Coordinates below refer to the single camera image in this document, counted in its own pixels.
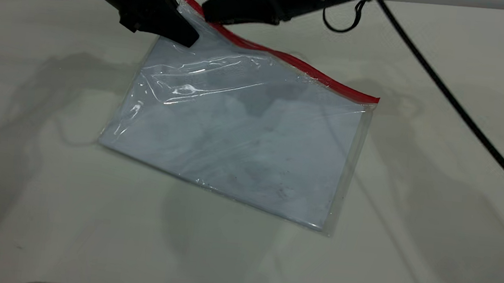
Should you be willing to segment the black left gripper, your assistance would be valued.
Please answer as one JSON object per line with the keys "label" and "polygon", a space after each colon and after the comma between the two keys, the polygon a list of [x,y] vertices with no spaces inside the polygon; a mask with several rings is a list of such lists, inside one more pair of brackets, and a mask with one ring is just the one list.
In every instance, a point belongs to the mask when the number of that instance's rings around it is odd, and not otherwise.
{"label": "black left gripper", "polygon": [[152,33],[192,47],[200,35],[178,8],[177,0],[122,0],[119,21],[133,33]]}

